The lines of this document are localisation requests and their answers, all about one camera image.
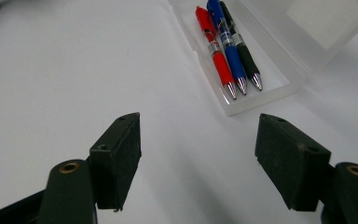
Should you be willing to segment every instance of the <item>white surface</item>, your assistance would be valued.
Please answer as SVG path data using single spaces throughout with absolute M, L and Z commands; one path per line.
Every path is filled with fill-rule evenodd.
M 258 116 L 289 120 L 333 165 L 358 162 L 358 35 L 295 95 L 227 117 L 166 0 L 0 9 L 0 208 L 135 111 L 143 157 L 124 210 L 99 223 L 320 223 L 321 204 L 287 210 L 258 165 Z

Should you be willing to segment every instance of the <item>pen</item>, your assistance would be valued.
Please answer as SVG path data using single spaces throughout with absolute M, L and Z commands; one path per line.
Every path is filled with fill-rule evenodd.
M 220 7 L 219 0 L 209 0 L 207 4 L 208 11 L 211 15 L 213 25 L 220 33 L 225 54 L 227 57 L 231 74 L 234 76 L 237 86 L 240 88 L 242 94 L 246 94 L 246 75 L 242 68 L 240 56 L 238 55 L 237 48 L 232 39 L 231 33 L 228 30 L 227 22 Z
M 228 12 L 226 4 L 220 1 L 220 6 L 223 9 L 223 14 L 227 20 L 227 26 L 229 31 L 232 34 L 235 45 L 237 46 L 238 54 L 242 62 L 243 69 L 245 69 L 246 76 L 252 80 L 252 83 L 257 87 L 258 90 L 263 90 L 263 84 L 260 78 L 260 72 L 258 71 L 257 66 L 252 58 L 251 52 L 246 47 L 245 42 L 242 39 L 242 36 L 237 32 L 234 20 Z
M 211 53 L 214 66 L 220 76 L 222 85 L 235 100 L 237 99 L 237 91 L 235 90 L 234 78 L 231 75 L 219 43 L 214 39 L 216 31 L 213 27 L 211 17 L 209 16 L 208 11 L 202 7 L 197 7 L 196 16 L 199 21 L 201 31 L 207 41 L 209 52 Z

